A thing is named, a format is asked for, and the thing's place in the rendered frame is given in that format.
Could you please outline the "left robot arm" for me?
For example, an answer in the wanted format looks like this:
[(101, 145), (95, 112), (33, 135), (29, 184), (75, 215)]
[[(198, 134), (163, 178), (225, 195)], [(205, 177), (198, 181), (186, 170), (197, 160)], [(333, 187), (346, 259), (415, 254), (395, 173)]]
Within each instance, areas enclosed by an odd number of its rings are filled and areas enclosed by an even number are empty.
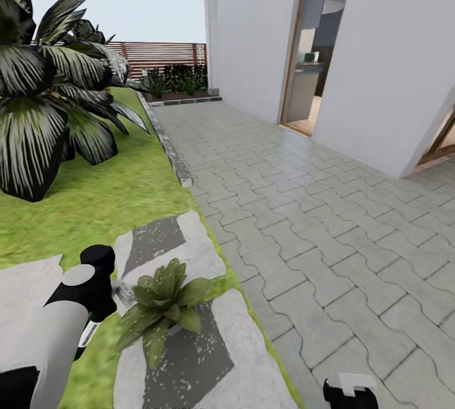
[(67, 270), (40, 312), (0, 357), (0, 409), (58, 409), (85, 324), (91, 313), (102, 322), (126, 307), (135, 293), (111, 281), (116, 254), (110, 245), (92, 245)]

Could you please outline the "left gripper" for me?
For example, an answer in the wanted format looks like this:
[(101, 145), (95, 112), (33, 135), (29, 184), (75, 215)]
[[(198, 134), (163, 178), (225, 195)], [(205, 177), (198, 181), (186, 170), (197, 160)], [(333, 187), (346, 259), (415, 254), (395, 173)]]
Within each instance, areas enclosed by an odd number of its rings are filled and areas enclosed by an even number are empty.
[(97, 322), (102, 322), (108, 316), (117, 311), (117, 304), (113, 300), (110, 286), (111, 285), (109, 284), (105, 290), (102, 290), (102, 288), (100, 289), (94, 306), (91, 309)]

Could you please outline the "insectifuge atomizer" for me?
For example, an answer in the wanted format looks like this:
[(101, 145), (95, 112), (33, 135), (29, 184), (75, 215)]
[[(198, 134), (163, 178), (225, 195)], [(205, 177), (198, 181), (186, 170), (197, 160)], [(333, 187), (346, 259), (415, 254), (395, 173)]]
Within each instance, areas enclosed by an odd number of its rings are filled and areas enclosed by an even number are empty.
[(97, 322), (93, 313), (91, 313), (88, 317), (88, 321), (85, 324), (85, 329), (82, 334), (82, 338), (78, 345), (78, 350), (76, 351), (74, 361), (77, 361), (85, 351), (86, 347), (88, 346), (89, 342), (92, 340), (95, 332), (97, 331), (98, 327), (100, 326), (101, 322)]

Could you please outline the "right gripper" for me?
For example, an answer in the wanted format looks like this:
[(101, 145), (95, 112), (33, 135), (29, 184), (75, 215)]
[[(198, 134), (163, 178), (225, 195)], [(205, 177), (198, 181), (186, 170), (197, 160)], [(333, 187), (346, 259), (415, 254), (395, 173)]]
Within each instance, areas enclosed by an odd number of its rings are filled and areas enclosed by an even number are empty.
[(343, 394), (342, 388), (329, 387), (328, 379), (323, 385), (324, 400), (331, 404), (331, 409), (379, 409), (375, 395), (364, 386), (363, 391), (353, 390), (355, 397)]

